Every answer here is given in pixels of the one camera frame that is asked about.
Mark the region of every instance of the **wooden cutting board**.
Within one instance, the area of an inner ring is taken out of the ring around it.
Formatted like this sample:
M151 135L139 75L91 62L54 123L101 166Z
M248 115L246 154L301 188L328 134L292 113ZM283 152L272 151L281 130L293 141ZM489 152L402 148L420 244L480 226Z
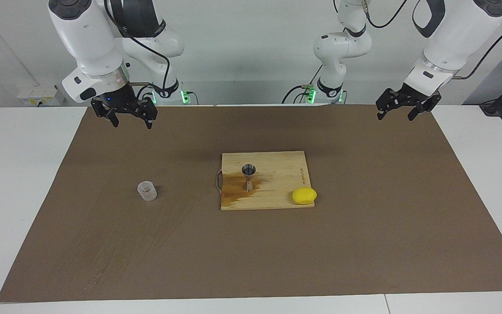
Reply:
M257 169L251 181L254 189L244 190L245 176L241 168L252 164ZM292 200L292 192L311 187L304 151L222 154L223 211L256 209L311 208Z

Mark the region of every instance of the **green indicator light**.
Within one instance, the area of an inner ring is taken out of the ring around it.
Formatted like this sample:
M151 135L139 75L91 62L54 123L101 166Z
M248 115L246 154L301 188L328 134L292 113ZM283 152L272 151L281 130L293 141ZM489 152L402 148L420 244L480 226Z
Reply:
M311 92L309 92L309 96L307 96L307 102L315 103L315 96L317 96L317 91L312 89Z
M189 96L184 91L181 91L181 100L183 100L184 105L189 103Z

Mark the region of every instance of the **electrical outlet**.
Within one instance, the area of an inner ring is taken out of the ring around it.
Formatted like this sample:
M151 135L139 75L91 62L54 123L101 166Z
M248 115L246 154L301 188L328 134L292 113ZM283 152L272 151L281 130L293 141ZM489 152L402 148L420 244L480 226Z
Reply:
M34 87L19 91L17 98L28 107L61 106L65 100L55 87Z

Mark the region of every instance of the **clear plastic cup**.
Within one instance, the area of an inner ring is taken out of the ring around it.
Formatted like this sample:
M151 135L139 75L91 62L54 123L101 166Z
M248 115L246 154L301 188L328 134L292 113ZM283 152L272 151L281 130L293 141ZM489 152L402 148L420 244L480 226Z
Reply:
M158 196L156 187L150 181L144 181L139 184L137 191L145 201L154 201Z

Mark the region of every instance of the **brown liquid stain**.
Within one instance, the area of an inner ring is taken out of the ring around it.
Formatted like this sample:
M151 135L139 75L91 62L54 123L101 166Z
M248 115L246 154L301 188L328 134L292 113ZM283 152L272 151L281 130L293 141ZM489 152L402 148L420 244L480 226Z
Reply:
M255 174L251 182L254 189L247 192L243 189L245 185L245 177L243 174L224 174L222 185L222 207L231 207L236 201L251 197L257 191L261 190L261 186L267 180L261 177L260 174Z

